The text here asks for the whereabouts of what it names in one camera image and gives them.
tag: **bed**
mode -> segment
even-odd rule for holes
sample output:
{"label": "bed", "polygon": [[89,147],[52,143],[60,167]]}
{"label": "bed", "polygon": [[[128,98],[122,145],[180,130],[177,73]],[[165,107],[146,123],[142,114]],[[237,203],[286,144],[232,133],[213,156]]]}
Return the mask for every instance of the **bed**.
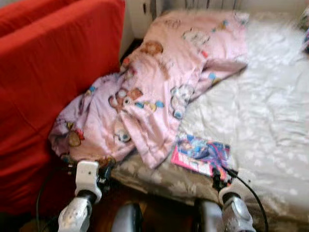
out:
{"label": "bed", "polygon": [[[231,145],[230,165],[256,176],[251,185],[272,231],[309,231],[309,60],[300,52],[304,32],[289,14],[250,16],[249,66],[189,104],[180,131]],[[112,175],[121,183],[192,203],[218,202],[212,180],[170,163],[143,164],[133,151]],[[258,228],[263,220],[248,201]]]}

